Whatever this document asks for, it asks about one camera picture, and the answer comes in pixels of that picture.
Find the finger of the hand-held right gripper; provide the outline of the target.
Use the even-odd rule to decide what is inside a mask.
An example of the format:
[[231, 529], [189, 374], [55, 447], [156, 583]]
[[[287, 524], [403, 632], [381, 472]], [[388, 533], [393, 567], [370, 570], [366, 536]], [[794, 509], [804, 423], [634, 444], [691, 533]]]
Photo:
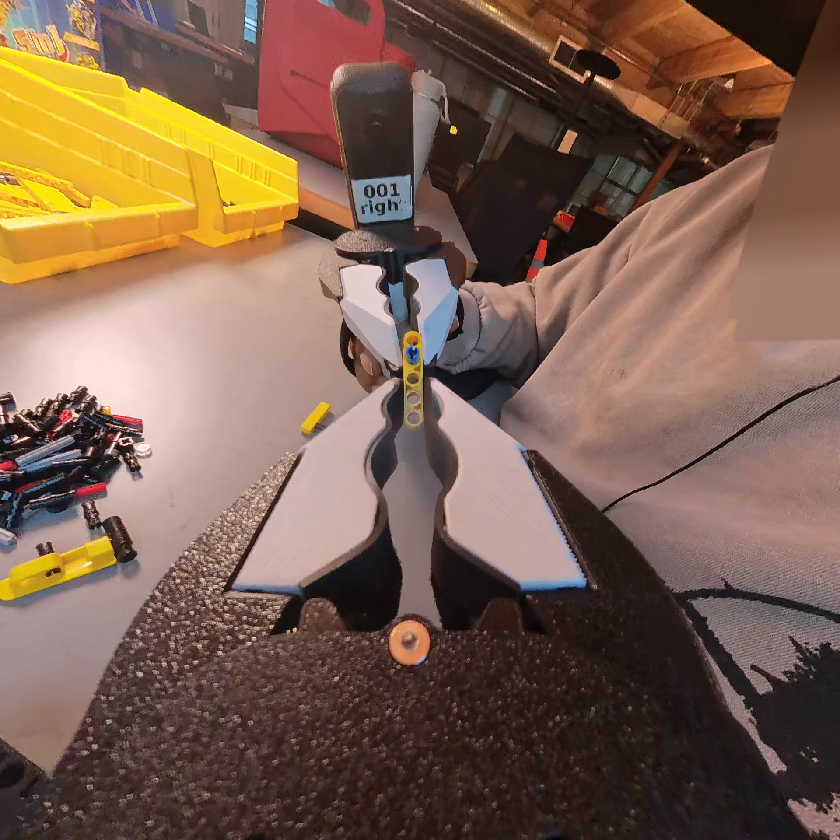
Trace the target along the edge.
[[381, 366], [384, 378], [390, 379], [403, 366], [403, 346], [393, 317], [391, 300], [381, 289], [383, 268], [370, 265], [347, 265], [339, 268], [341, 292], [338, 300], [343, 315], [342, 357], [354, 373], [350, 350], [352, 337], [360, 340]]
[[420, 259], [407, 264], [403, 286], [408, 304], [408, 324], [419, 334], [423, 365], [435, 364], [455, 321], [459, 296], [443, 258]]

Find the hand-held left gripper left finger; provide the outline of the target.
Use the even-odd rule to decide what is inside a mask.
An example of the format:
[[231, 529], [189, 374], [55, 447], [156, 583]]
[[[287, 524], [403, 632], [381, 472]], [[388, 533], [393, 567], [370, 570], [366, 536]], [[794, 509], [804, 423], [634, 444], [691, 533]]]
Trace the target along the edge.
[[303, 596], [375, 534], [382, 493], [371, 457], [398, 383], [380, 385], [302, 447], [236, 573], [235, 592]]

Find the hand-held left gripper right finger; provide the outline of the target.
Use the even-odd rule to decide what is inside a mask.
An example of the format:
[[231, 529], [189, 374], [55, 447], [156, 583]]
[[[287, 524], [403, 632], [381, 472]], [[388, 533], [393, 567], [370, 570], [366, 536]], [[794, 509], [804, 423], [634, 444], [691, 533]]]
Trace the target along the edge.
[[520, 592], [586, 588], [525, 447], [438, 379], [426, 380], [424, 395], [426, 455], [452, 549]]

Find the long yellow holed beam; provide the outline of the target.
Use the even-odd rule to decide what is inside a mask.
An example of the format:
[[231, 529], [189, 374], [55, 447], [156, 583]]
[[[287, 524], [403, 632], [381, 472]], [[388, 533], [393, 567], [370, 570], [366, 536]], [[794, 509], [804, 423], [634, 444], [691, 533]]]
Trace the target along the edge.
[[403, 339], [404, 424], [420, 428], [424, 423], [424, 347], [419, 332], [409, 330]]

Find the person's right forearm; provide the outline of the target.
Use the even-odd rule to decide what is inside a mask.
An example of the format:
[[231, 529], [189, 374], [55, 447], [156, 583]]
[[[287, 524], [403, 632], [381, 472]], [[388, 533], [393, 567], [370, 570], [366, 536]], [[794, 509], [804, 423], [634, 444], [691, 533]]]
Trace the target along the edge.
[[783, 366], [736, 340], [729, 304], [772, 149], [646, 204], [535, 280], [465, 282], [444, 368], [514, 383], [502, 422], [521, 439], [718, 435], [765, 411]]

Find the grey desk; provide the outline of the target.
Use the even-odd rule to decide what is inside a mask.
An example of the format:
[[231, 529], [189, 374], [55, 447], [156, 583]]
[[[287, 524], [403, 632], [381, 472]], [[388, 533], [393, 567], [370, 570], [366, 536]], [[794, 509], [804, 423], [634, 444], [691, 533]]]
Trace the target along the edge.
[[163, 250], [2, 285], [2, 393], [19, 407], [86, 386], [143, 419], [152, 456], [100, 500], [139, 558], [2, 605], [2, 740], [50, 772], [115, 648], [161, 577], [221, 513], [364, 396], [340, 360], [328, 240], [286, 226], [223, 248]]

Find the person's right hand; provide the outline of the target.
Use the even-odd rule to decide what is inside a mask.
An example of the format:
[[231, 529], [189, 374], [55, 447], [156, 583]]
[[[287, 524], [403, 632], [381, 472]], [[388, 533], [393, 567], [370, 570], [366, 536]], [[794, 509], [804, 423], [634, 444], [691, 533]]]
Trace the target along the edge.
[[364, 392], [373, 393], [392, 379], [390, 372], [382, 367], [372, 351], [351, 332], [346, 322], [342, 322], [340, 326], [339, 350], [344, 367]]

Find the white water bottle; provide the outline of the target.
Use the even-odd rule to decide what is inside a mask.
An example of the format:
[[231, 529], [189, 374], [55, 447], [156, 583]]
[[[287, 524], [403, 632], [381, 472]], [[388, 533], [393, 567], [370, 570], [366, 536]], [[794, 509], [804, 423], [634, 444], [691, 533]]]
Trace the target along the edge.
[[412, 75], [414, 185], [418, 188], [427, 168], [438, 126], [449, 126], [445, 84], [431, 73], [417, 70]]

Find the red cardboard box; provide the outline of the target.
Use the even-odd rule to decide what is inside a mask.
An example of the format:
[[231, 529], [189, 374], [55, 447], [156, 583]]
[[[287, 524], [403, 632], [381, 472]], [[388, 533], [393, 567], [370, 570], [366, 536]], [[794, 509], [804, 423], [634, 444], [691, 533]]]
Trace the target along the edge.
[[259, 44], [258, 126], [273, 139], [341, 167], [330, 81], [347, 63], [415, 59], [385, 37], [382, 1], [266, 1]]

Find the person's beige sweatshirt torso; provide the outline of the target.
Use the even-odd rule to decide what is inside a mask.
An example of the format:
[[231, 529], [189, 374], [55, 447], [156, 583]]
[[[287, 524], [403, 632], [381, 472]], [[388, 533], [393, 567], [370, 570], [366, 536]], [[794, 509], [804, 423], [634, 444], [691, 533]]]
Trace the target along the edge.
[[724, 434], [508, 432], [665, 579], [794, 814], [838, 838], [838, 341], [752, 344], [784, 392]]

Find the yellow piece with black pins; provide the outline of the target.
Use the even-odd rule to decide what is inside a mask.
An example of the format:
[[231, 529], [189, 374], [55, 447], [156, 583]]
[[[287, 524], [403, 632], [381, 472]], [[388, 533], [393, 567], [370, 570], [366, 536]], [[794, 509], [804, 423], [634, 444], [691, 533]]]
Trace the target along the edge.
[[65, 553], [38, 548], [38, 557], [13, 567], [1, 580], [1, 601], [12, 602], [49, 588], [78, 581], [90, 574], [137, 557], [120, 516], [102, 521], [104, 536]]

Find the pile of small building pins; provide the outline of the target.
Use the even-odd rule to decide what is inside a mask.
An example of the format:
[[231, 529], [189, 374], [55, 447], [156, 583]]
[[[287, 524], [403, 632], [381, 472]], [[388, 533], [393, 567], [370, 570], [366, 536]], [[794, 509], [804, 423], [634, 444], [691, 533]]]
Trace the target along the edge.
[[1, 394], [1, 544], [11, 549], [26, 521], [80, 510], [87, 529], [104, 530], [98, 500], [119, 468], [134, 479], [152, 456], [138, 417], [116, 414], [84, 385], [33, 408]]

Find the robot kit box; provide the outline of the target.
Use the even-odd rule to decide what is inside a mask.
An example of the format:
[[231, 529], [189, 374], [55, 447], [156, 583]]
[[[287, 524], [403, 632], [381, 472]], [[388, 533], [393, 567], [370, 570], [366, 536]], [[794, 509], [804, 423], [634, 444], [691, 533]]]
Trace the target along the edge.
[[104, 70], [96, 1], [1, 1], [1, 46]]

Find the heap of yellow pieces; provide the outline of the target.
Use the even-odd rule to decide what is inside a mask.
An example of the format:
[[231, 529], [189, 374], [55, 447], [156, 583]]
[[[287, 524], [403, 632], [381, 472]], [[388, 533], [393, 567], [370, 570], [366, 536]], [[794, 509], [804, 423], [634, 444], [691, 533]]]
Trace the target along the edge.
[[66, 179], [40, 169], [1, 163], [3, 220], [75, 213], [91, 204], [91, 198]]

